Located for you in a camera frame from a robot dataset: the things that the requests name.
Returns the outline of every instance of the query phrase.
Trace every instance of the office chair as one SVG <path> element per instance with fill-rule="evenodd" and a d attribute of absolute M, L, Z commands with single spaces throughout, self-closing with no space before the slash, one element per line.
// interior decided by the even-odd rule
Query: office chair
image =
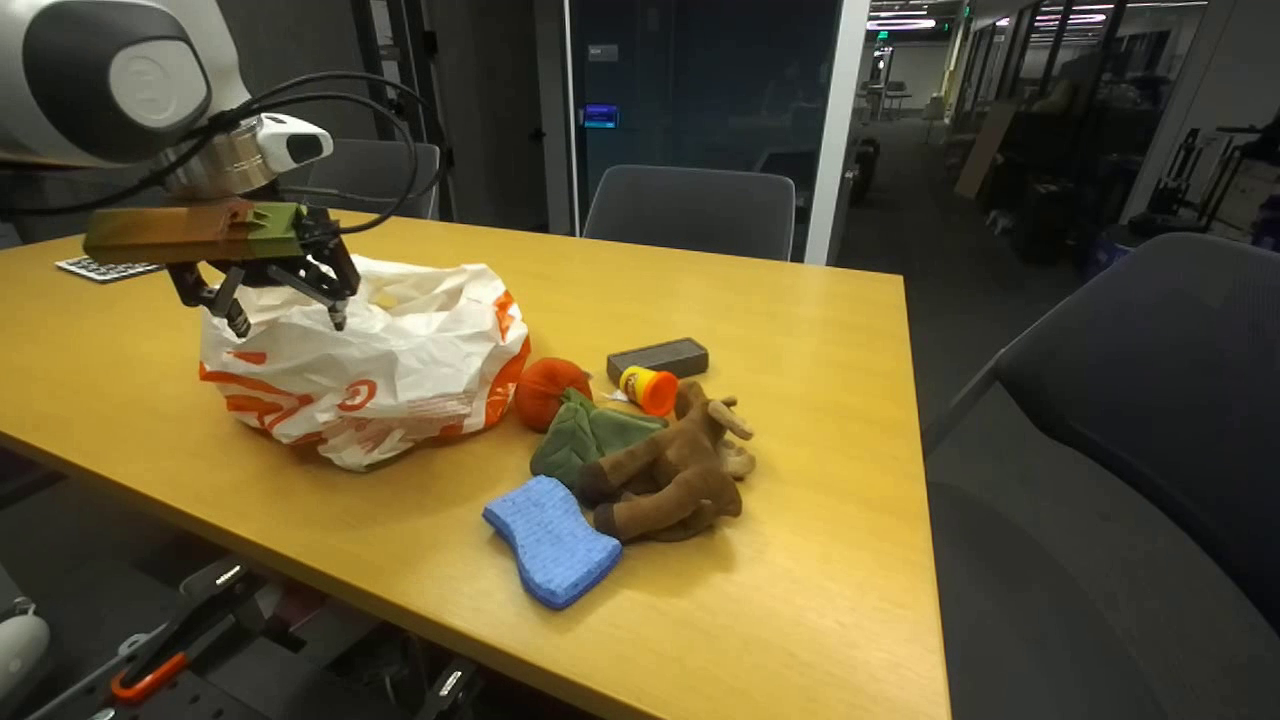
<path fill-rule="evenodd" d="M 1278 306 L 1280 255 L 1209 237 L 1159 237 L 1005 344 L 931 420 L 930 453 L 1002 384 L 1048 439 L 1081 453 L 1081 468 L 1099 462 L 1136 489 L 1144 501 L 1136 509 L 1157 509 L 1152 519 L 1169 516 L 1191 537 L 1216 584 L 1174 597 L 1140 597 L 1140 584 L 1090 587 L 1090 576 L 1062 563 L 1012 505 L 931 481 L 961 711 L 1280 714 Z M 1103 526 L 1072 523 L 1066 537 L 1090 542 L 1090 533 Z M 1209 616 L 1190 616 L 1198 591 L 1226 599 L 1206 602 Z M 1240 644 L 1198 644 L 1206 627 Z M 981 656 L 965 644 L 1005 644 L 1005 666 L 965 666 L 961 656 Z"/>
<path fill-rule="evenodd" d="M 769 173 L 618 163 L 586 237 L 792 261 L 795 185 Z"/>
<path fill-rule="evenodd" d="M 441 214 L 441 149 L 417 142 L 417 161 L 422 181 L 404 211 Z M 336 139 L 327 161 L 290 173 L 281 190 L 292 199 L 381 211 L 404 190 L 407 166 L 411 163 L 401 139 Z"/>

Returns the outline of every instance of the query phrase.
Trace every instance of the stuffed toy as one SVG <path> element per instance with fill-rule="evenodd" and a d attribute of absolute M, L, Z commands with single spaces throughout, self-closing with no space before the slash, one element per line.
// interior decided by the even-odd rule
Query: stuffed toy
<path fill-rule="evenodd" d="M 721 516 L 739 516 L 738 483 L 756 468 L 734 437 L 753 439 L 734 400 L 707 400 L 701 384 L 684 381 L 676 420 L 592 461 L 577 496 L 592 509 L 592 523 L 626 542 L 707 533 Z"/>

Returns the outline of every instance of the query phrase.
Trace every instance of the chair backrest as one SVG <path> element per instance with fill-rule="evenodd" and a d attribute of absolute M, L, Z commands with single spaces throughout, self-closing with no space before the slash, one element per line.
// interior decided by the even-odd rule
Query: chair backrest
<path fill-rule="evenodd" d="M 795 185 L 769 173 L 618 163 L 599 176 L 586 233 L 792 261 Z"/>
<path fill-rule="evenodd" d="M 404 211 L 435 214 L 441 149 L 411 142 L 411 150 L 422 161 L 422 176 Z M 404 190 L 411 150 L 404 150 L 401 139 L 336 139 L 327 161 L 290 173 L 281 188 L 298 199 L 381 211 Z"/>
<path fill-rule="evenodd" d="M 1163 509 L 1280 633 L 1280 255 L 1152 239 L 1012 338 L 991 381 Z"/>

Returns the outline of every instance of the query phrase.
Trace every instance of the plastic bag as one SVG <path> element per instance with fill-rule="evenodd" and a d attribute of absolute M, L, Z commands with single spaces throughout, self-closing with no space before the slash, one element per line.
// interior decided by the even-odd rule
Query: plastic bag
<path fill-rule="evenodd" d="M 241 296 L 241 338 L 206 316 L 199 381 L 281 443 L 318 443 L 340 468 L 386 462 L 425 439 L 494 426 L 516 400 L 528 324 L 484 265 L 417 268 L 357 261 L 347 326 L 292 287 Z"/>

